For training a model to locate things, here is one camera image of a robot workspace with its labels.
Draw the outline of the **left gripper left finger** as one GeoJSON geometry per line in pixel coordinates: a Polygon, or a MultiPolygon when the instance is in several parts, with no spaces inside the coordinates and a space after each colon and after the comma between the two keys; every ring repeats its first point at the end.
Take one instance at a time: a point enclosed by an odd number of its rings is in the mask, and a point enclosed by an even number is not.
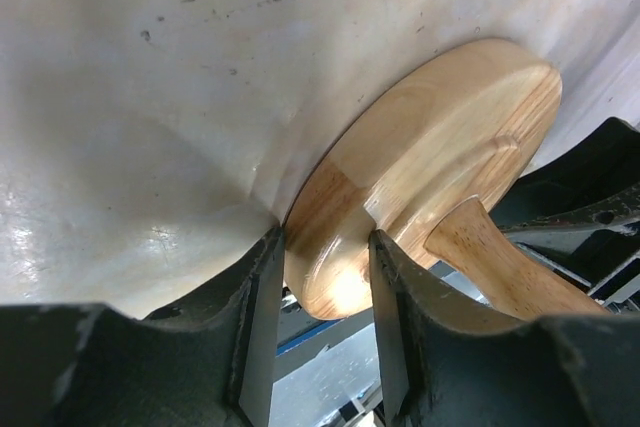
{"type": "Polygon", "coordinates": [[[4,306],[2,424],[266,425],[283,264],[276,227],[141,320],[101,303],[4,306]]]}

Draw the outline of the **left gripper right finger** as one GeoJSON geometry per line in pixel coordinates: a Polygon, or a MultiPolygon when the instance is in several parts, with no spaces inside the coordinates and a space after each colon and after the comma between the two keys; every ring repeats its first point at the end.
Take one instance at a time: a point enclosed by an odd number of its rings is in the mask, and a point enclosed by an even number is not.
{"type": "Polygon", "coordinates": [[[521,321],[369,238],[376,344],[389,426],[635,426],[636,315],[521,321]]]}

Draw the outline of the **wooden hat stand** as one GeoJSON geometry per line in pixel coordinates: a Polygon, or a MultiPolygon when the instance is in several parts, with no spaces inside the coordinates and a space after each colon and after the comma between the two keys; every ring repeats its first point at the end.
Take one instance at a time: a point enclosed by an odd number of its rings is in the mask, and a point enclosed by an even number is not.
{"type": "Polygon", "coordinates": [[[284,279],[313,317],[372,304],[368,238],[387,234],[421,270],[445,261],[500,312],[599,314],[490,219],[556,117],[562,79],[506,40],[454,48],[404,77],[345,131],[285,221],[284,279]]]}

